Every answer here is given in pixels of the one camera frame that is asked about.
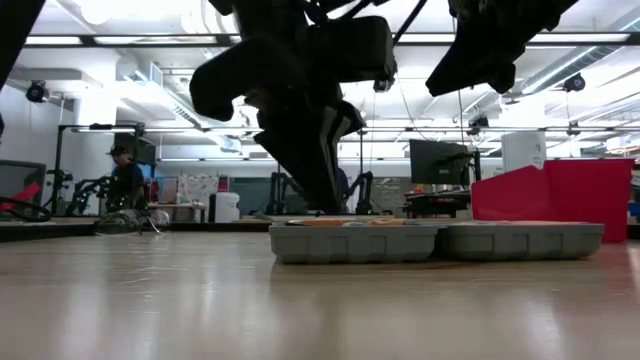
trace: computer monitor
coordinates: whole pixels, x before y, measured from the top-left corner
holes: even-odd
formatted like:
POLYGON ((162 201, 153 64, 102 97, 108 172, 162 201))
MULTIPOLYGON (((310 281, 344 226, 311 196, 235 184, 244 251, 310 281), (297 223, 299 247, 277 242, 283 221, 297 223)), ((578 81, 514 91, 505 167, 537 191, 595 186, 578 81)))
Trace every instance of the computer monitor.
MULTIPOLYGON (((43 189, 46 171, 45 164, 0 160, 0 196, 12 198, 33 183, 43 189)), ((30 202, 40 206, 42 190, 30 202)))
POLYGON ((469 162, 464 145, 409 140, 411 182, 431 185, 469 185, 469 162))

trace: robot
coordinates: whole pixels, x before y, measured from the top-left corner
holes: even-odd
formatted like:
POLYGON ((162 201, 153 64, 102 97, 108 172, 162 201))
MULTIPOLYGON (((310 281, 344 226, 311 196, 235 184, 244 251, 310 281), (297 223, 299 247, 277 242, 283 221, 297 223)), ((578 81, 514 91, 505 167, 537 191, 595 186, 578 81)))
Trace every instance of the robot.
MULTIPOLYGON (((397 71, 393 47, 427 2, 417 1, 395 35, 383 17, 355 18, 365 7, 388 1, 209 0, 221 14, 234 14, 242 41, 196 70, 190 84, 195 110, 228 121, 232 99, 244 95, 259 109, 264 131, 256 142, 308 201, 339 213, 336 144, 365 125, 359 111, 342 100, 340 83, 373 81, 376 91, 389 90, 397 71), (328 17, 352 3, 345 15, 328 17)), ((449 0, 449 13, 458 20, 456 39, 428 78, 429 92, 438 96, 482 83, 507 92, 525 44, 555 28, 577 1, 449 0)), ((0 2, 0 20, 12 30, 0 56, 0 85, 43 5, 44 0, 0 2)))

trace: cap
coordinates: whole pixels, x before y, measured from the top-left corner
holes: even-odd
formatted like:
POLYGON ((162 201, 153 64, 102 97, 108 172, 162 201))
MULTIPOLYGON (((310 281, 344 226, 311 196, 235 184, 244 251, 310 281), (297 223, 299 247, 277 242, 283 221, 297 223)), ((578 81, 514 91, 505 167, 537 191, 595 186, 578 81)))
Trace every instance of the cap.
POLYGON ((113 145, 111 147, 111 150, 107 153, 107 155, 118 156, 118 155, 124 155, 128 153, 129 153, 129 150, 127 150, 126 147, 122 145, 113 145))

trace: table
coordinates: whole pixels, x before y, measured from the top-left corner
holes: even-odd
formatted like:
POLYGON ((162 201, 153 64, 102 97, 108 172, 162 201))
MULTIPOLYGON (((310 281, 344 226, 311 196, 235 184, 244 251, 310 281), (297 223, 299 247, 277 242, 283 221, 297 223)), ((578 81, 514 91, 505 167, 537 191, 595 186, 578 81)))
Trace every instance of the table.
POLYGON ((158 204, 158 203, 150 203, 147 205, 149 209, 158 209, 158 210, 167 210, 167 212, 171 212, 171 221, 173 221, 176 217, 176 213, 180 209, 188 209, 195 213, 196 211, 200 211, 200 222, 205 223, 207 220, 205 219, 205 214, 207 211, 207 207, 201 204, 158 204))

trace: gray plastic crate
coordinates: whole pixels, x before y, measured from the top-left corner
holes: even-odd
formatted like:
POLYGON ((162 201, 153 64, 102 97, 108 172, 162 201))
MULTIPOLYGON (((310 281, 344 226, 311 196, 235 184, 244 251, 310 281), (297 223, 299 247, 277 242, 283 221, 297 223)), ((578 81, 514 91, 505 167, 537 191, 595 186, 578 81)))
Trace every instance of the gray plastic crate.
POLYGON ((438 247, 461 260, 569 260, 598 251, 603 225, 451 224, 438 247))
POLYGON ((422 261, 439 226, 284 226, 269 228, 271 250, 284 263, 422 261))

